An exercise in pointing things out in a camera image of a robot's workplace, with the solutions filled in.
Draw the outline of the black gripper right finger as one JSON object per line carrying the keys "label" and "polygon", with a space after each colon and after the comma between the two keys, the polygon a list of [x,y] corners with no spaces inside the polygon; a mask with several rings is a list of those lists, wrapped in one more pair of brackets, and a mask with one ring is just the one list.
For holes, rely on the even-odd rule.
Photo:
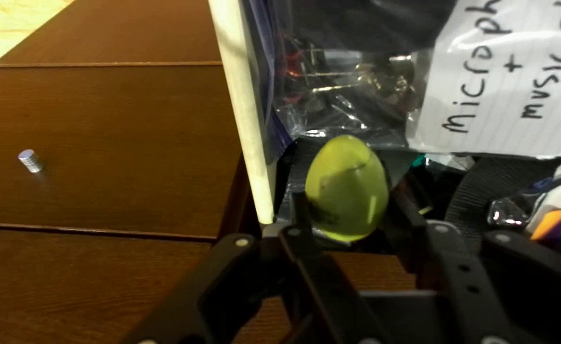
{"label": "black gripper right finger", "polygon": [[384,302],[398,344],[561,344],[561,253],[428,220],[407,184],[392,190],[390,211],[386,236],[417,278]]}

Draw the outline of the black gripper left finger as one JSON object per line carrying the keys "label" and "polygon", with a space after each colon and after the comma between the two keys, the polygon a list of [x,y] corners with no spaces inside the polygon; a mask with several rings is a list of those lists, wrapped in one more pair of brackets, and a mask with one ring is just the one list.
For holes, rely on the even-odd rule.
{"label": "black gripper left finger", "polygon": [[232,344],[266,299],[291,322],[283,344],[388,344],[373,308],[314,237],[310,203],[276,237],[226,236],[127,337],[125,344]]}

